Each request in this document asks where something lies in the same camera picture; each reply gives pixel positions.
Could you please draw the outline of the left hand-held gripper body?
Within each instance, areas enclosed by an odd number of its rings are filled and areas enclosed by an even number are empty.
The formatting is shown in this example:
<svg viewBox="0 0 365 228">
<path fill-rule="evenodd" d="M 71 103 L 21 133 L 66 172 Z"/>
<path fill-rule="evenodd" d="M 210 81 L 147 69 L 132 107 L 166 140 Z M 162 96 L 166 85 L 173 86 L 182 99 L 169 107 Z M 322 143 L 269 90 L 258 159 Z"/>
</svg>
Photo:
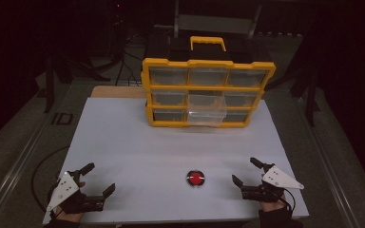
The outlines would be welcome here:
<svg viewBox="0 0 365 228">
<path fill-rule="evenodd" d="M 53 212 L 58 206 L 66 214 L 98 212 L 104 209 L 105 198 L 88 197 L 80 190 L 79 171 L 65 172 L 54 187 L 47 206 L 48 212 Z"/>
</svg>

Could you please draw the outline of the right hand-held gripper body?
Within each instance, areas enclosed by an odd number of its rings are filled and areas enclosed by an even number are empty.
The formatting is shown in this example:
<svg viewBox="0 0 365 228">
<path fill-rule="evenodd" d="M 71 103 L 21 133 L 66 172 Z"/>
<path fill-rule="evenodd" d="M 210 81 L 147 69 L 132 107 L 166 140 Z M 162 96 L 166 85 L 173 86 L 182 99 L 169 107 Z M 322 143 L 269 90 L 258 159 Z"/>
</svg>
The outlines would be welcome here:
<svg viewBox="0 0 365 228">
<path fill-rule="evenodd" d="M 287 188 L 304 188 L 302 183 L 284 173 L 273 163 L 264 163 L 262 170 L 264 171 L 264 174 L 261 176 L 261 184 L 259 186 L 247 186 L 243 184 L 240 191 L 244 200 L 263 202 L 276 202 L 282 200 L 285 202 L 282 195 Z"/>
</svg>

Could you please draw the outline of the round red and black part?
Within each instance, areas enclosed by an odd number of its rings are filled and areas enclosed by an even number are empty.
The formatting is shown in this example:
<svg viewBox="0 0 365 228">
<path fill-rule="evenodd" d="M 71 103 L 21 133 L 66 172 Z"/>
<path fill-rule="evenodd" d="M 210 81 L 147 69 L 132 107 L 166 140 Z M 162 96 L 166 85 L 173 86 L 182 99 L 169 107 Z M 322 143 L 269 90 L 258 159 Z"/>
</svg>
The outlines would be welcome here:
<svg viewBox="0 0 365 228">
<path fill-rule="evenodd" d="M 189 171 L 185 179 L 191 187 L 200 187 L 205 183 L 205 175 L 200 170 Z"/>
</svg>

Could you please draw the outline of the clear plastic drawer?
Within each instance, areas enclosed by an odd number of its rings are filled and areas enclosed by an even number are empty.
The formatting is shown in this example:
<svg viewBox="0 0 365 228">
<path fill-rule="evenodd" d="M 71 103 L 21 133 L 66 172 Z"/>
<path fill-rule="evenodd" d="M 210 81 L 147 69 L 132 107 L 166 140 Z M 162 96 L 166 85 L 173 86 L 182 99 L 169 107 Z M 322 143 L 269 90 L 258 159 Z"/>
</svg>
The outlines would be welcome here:
<svg viewBox="0 0 365 228">
<path fill-rule="evenodd" d="M 219 127 L 227 116 L 222 94 L 189 93 L 186 120 L 189 125 Z"/>
</svg>

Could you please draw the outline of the person's left hand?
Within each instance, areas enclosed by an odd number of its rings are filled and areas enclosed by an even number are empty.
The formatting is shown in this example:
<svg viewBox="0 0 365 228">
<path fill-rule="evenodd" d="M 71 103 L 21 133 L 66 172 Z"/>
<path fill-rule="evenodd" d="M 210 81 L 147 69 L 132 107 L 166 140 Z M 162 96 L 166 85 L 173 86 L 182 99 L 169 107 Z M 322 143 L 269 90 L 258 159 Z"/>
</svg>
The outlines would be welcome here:
<svg viewBox="0 0 365 228">
<path fill-rule="evenodd" d="M 56 218 L 60 219 L 60 220 L 66 220 L 66 221 L 79 223 L 81 221 L 81 219 L 83 218 L 83 216 L 84 216 L 84 213 L 67 214 L 63 211 L 63 209 L 60 206 L 58 206 L 56 208 Z"/>
</svg>

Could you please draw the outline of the person's right hand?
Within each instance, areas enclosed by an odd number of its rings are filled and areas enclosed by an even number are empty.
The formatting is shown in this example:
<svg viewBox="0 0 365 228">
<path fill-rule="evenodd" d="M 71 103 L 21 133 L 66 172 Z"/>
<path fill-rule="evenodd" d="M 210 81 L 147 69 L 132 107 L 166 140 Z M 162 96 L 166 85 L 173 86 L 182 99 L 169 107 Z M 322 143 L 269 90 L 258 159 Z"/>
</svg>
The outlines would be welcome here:
<svg viewBox="0 0 365 228">
<path fill-rule="evenodd" d="M 263 212 L 271 212 L 275 210 L 279 210 L 286 207 L 286 204 L 282 200 L 278 200 L 276 202 L 261 202 L 260 203 L 261 210 Z"/>
</svg>

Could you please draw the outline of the white table board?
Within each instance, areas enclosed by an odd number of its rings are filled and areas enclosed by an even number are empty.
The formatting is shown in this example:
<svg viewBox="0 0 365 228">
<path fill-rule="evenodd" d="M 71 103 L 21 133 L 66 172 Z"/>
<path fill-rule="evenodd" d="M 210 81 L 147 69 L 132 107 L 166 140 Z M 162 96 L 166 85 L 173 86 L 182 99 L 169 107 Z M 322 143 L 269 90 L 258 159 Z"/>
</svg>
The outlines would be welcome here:
<svg viewBox="0 0 365 228">
<path fill-rule="evenodd" d="M 265 103 L 244 128 L 152 127 L 144 105 L 143 99 L 87 99 L 63 168 L 93 162 L 83 192 L 99 195 L 112 183 L 116 190 L 84 224 L 254 219 L 258 205 L 242 198 L 232 176 L 259 185 L 251 157 L 292 171 Z M 203 186 L 187 183 L 191 170 L 203 172 Z"/>
</svg>

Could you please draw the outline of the wooden board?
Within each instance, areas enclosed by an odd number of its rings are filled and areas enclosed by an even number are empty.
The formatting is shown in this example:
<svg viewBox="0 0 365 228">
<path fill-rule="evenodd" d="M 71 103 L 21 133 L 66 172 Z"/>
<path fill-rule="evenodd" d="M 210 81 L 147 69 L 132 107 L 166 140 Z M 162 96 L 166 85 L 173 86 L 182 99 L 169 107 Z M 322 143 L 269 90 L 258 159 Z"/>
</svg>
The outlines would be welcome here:
<svg viewBox="0 0 365 228">
<path fill-rule="evenodd" d="M 91 92 L 92 98 L 138 98 L 145 97 L 140 86 L 97 85 Z"/>
</svg>

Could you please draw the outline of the black tripod stand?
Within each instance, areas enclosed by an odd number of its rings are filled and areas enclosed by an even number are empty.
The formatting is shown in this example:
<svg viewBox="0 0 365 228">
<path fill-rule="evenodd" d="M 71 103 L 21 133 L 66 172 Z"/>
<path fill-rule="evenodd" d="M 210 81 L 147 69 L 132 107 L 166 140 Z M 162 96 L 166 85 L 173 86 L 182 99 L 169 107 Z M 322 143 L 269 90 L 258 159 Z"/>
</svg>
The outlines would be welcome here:
<svg viewBox="0 0 365 228">
<path fill-rule="evenodd" d="M 290 88 L 290 94 L 293 97 L 300 98 L 304 93 L 307 93 L 305 118 L 310 126 L 314 126 L 314 112 L 317 107 L 316 92 L 318 72 L 319 69 L 312 63 L 288 68 L 281 78 L 273 81 L 272 83 L 268 83 L 265 89 L 270 90 L 294 80 L 295 82 Z"/>
<path fill-rule="evenodd" d="M 98 74 L 93 66 L 88 66 L 81 62 L 77 62 L 62 52 L 59 52 L 55 55 L 49 55 L 46 58 L 45 66 L 46 87 L 39 91 L 39 96 L 46 99 L 45 113 L 49 113 L 55 103 L 54 76 L 57 76 L 62 84 L 70 84 L 73 80 L 73 76 L 68 70 L 70 67 L 81 71 L 83 74 L 89 78 L 92 78 L 93 80 L 101 82 L 108 81 L 106 77 Z"/>
</svg>

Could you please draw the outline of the yellow and black drawer cabinet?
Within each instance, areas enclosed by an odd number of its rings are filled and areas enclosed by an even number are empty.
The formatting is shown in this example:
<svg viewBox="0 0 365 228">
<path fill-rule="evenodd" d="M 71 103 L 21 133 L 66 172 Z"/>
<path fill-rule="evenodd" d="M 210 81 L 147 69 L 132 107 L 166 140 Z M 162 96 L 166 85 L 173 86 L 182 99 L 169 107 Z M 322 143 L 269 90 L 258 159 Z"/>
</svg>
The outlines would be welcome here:
<svg viewBox="0 0 365 228">
<path fill-rule="evenodd" d="M 152 36 L 141 73 L 146 117 L 152 126 L 194 126 L 186 120 L 188 94 L 222 94 L 227 116 L 219 127 L 246 127 L 275 71 L 258 41 Z"/>
</svg>

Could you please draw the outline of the grey metal stand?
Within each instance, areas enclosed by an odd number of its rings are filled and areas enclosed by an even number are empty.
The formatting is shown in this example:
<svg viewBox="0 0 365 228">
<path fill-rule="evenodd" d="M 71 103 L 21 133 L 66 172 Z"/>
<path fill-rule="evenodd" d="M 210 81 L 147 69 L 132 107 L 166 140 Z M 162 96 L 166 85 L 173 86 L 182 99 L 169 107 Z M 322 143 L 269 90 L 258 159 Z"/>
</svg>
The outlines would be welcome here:
<svg viewBox="0 0 365 228">
<path fill-rule="evenodd" d="M 256 31 L 262 5 L 257 3 L 250 19 L 205 16 L 180 13 L 181 0 L 174 2 L 173 36 L 178 37 L 183 30 L 241 34 L 251 39 Z"/>
</svg>

